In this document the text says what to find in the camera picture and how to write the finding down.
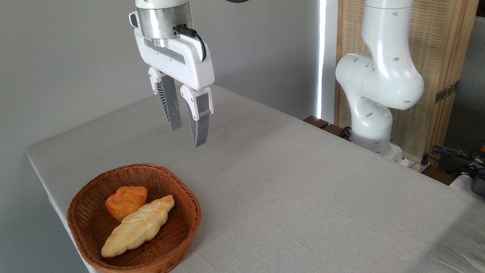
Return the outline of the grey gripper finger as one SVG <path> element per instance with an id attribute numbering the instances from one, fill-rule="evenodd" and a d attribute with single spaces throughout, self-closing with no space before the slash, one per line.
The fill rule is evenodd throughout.
<path id="1" fill-rule="evenodd" d="M 214 113 L 211 88 L 196 91 L 182 85 L 180 92 L 187 105 L 194 147 L 199 147 L 207 141 L 210 115 Z"/>
<path id="2" fill-rule="evenodd" d="M 148 73 L 152 91 L 161 100 L 170 130 L 181 128 L 182 122 L 174 79 L 154 67 L 150 67 Z"/>

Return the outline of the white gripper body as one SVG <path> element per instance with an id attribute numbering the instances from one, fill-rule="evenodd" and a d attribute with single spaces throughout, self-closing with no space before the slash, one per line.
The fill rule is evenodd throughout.
<path id="1" fill-rule="evenodd" d="M 142 60 L 197 91 L 214 83 L 208 46 L 180 33 L 178 26 L 193 28 L 191 11 L 134 11 L 129 15 Z"/>

